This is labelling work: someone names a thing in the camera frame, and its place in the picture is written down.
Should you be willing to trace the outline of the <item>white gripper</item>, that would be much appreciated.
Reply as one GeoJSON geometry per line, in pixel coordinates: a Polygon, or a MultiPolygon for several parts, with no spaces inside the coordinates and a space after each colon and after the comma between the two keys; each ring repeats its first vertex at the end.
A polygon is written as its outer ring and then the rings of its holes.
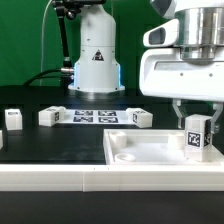
{"type": "Polygon", "coordinates": [[[211,133],[217,134],[224,110],[224,47],[216,48],[212,60],[183,60],[181,49],[173,47],[180,33],[178,25],[179,21],[172,19],[144,34],[148,50],[140,62],[139,88],[145,96],[174,99],[179,129],[186,115],[181,99],[214,102],[211,133]]]}

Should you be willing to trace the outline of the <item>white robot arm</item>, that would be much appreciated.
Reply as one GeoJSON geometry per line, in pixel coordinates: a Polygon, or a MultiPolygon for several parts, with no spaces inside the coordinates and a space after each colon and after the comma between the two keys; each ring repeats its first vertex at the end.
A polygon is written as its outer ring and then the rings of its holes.
{"type": "MultiPolygon", "coordinates": [[[[224,0],[150,0],[168,21],[143,36],[139,87],[146,96],[171,98],[179,119],[181,101],[213,103],[210,130],[224,106],[224,0]]],[[[122,88],[115,60],[115,24],[102,6],[86,2],[81,19],[81,52],[74,65],[75,92],[93,98],[122,88]]]]}

